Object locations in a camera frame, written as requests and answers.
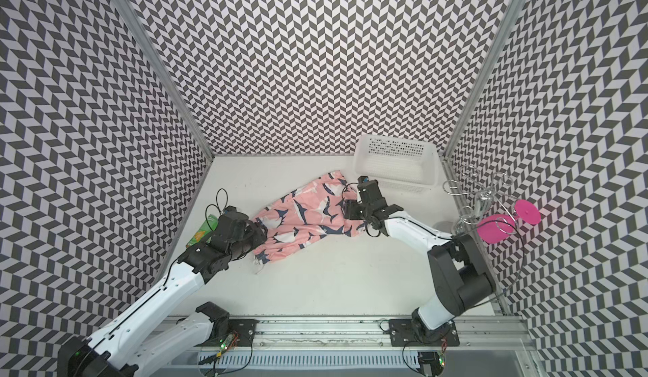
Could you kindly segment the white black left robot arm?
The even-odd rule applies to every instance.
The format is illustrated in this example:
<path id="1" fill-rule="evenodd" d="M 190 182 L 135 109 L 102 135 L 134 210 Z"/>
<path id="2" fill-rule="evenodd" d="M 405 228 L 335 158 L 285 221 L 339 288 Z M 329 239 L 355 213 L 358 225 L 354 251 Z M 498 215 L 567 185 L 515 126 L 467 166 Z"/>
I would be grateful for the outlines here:
<path id="1" fill-rule="evenodd" d="M 88 338 L 66 341 L 58 352 L 57 375 L 149 376 L 191 347 L 215 341 L 228 348 L 234 340 L 229 312 L 212 302 L 159 335 L 153 332 L 182 301 L 267 238 L 260 221 L 227 207 L 216 228 L 187 247 L 128 309 Z"/>

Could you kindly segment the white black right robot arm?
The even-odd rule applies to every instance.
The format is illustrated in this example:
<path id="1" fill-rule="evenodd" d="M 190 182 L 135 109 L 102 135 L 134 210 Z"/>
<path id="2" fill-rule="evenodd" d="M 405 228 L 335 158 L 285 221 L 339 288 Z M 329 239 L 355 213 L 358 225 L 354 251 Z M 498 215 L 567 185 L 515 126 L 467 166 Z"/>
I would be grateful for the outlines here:
<path id="1" fill-rule="evenodd" d="M 344 218 L 423 254 L 430 267 L 432 296 L 412 313 L 414 339 L 435 344 L 452 333 L 452 321 L 494 294 L 497 283 L 470 234 L 451 235 L 426 225 L 397 204 L 387 202 L 379 182 L 361 176 L 357 198 L 343 202 Z"/>

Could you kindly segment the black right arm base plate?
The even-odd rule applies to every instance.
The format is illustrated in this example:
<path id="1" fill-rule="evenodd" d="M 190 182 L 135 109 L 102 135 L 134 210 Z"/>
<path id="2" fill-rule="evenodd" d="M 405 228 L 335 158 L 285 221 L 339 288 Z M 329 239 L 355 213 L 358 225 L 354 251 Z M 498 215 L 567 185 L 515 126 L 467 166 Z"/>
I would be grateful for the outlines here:
<path id="1" fill-rule="evenodd" d="M 453 321 L 447 322 L 435 330 L 430 330 L 418 320 L 392 318 L 387 320 L 387 333 L 393 347 L 454 348 L 460 346 L 457 328 Z"/>

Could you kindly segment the pink shark print shorts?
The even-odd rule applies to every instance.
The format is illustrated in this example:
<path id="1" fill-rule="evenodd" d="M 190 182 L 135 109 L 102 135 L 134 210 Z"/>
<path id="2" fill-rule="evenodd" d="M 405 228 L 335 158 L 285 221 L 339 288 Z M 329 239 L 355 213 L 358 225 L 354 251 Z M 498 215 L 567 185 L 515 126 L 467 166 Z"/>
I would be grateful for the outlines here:
<path id="1" fill-rule="evenodd" d="M 267 239 L 253 251 L 260 266 L 278 262 L 328 236 L 354 238 L 366 231 L 366 222 L 344 217 L 347 201 L 357 201 L 356 189 L 340 170 L 327 172 L 287 193 L 256 214 Z"/>

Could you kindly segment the white perforated plastic basket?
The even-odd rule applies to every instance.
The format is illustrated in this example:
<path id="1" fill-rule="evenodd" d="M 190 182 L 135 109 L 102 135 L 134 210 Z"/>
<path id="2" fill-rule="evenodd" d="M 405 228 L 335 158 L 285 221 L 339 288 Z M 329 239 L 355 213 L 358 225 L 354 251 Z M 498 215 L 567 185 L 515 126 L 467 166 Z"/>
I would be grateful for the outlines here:
<path id="1" fill-rule="evenodd" d="M 355 146 L 354 172 L 393 187 L 426 191 L 439 186 L 442 167 L 433 142 L 366 134 Z"/>

